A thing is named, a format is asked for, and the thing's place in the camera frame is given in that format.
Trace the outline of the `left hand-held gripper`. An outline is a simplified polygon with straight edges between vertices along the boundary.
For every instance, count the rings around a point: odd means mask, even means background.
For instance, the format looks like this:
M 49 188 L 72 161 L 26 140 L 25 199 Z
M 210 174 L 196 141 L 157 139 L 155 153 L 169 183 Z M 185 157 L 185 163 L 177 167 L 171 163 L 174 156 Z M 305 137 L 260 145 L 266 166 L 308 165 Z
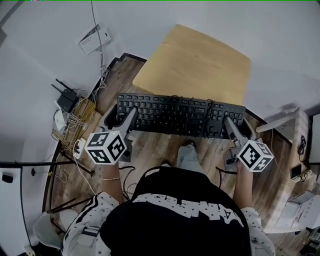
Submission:
M 133 107 L 118 126 L 118 105 L 115 104 L 101 118 L 99 127 L 88 136 L 84 150 L 96 165 L 114 165 L 117 162 L 129 163 L 132 157 L 132 141 L 129 133 L 134 129 L 138 118 L 138 108 Z

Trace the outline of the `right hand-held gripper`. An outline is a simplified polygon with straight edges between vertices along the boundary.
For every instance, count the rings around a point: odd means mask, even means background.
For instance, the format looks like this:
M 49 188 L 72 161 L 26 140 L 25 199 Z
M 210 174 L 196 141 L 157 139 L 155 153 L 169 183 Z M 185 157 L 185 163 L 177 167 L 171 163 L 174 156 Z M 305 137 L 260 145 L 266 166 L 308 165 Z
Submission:
M 262 172 L 272 162 L 274 155 L 266 144 L 256 141 L 256 132 L 249 121 L 244 118 L 240 130 L 229 116 L 224 117 L 223 123 L 229 139 L 235 145 L 224 155 L 225 170 L 234 171 L 236 163 L 241 162 L 252 173 Z

